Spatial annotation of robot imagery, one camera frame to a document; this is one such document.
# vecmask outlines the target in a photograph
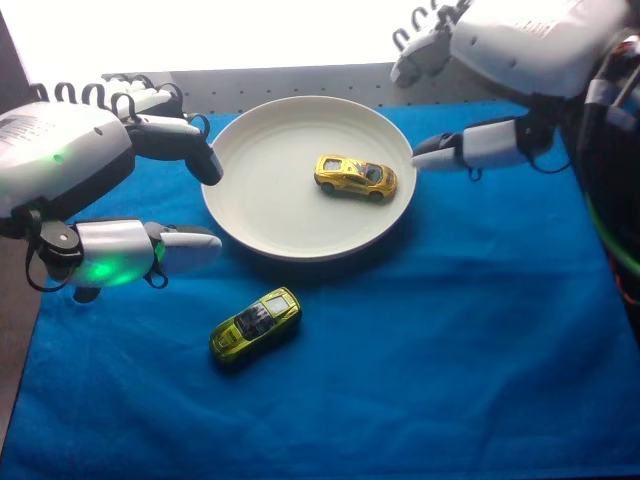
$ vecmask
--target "blue tablecloth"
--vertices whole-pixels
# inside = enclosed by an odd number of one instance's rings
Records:
[[[381,112],[416,144],[521,110]],[[557,143],[545,161],[565,157]],[[2,478],[640,473],[638,350],[570,171],[421,174],[387,236],[322,265],[236,244],[181,165],[138,159],[82,216],[113,215],[201,224],[225,250],[164,291],[43,298]],[[303,305],[299,335],[221,373],[210,330],[281,285]]]

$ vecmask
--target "car rear window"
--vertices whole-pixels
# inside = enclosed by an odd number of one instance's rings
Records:
[[[342,160],[337,160],[335,158],[327,158],[324,161],[324,169],[325,170],[340,170],[342,167]]]

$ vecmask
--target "gold toy car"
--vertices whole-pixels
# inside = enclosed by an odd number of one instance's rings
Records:
[[[320,157],[313,178],[325,193],[355,192],[374,202],[392,197],[398,188],[398,177],[389,167],[339,155]]]
[[[300,317],[302,309],[296,297],[286,288],[278,288],[218,325],[209,337],[209,349],[217,360],[230,364],[265,340],[288,331]]]

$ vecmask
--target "plate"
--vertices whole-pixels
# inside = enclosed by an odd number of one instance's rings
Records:
[[[295,97],[266,103],[231,122],[214,140],[224,176],[203,186],[218,225],[252,250],[283,260],[322,261],[353,253],[389,230],[416,186],[411,147],[379,113],[348,100]],[[313,174],[321,155],[391,167],[393,198],[328,195]]]

